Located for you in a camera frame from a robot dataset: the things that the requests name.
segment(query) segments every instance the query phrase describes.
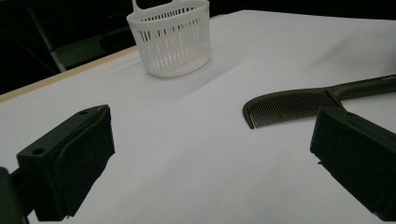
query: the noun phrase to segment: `table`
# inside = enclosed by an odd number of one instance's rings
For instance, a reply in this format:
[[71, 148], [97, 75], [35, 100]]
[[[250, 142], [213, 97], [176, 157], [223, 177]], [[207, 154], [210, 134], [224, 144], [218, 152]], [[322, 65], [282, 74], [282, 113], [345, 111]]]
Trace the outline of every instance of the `table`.
[[[153, 77], [127, 49], [2, 96], [1, 166], [15, 170], [30, 143], [106, 104], [116, 154], [63, 223], [382, 223], [310, 153], [315, 119], [250, 130], [242, 107], [269, 92], [394, 74], [396, 21], [242, 10], [210, 32], [211, 60], [184, 77]], [[395, 132], [395, 97], [343, 104]]]

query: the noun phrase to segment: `comb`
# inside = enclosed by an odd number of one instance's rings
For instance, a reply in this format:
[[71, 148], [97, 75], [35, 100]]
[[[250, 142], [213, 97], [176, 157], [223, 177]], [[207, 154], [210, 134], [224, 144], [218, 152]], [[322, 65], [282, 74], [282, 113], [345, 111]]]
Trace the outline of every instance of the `comb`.
[[324, 88], [279, 91], [245, 103], [243, 114], [251, 129], [315, 117], [321, 106], [344, 109], [342, 100], [396, 91], [396, 75], [375, 77]]

